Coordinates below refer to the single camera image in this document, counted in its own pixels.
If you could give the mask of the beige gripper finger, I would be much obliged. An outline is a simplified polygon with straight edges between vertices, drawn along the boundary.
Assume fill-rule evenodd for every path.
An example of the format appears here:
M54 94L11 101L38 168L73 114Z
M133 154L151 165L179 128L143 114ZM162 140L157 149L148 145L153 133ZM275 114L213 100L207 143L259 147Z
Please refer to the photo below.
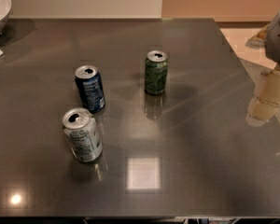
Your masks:
M280 64L262 71L256 79L254 97L247 109L245 121L252 127L267 123L280 108Z

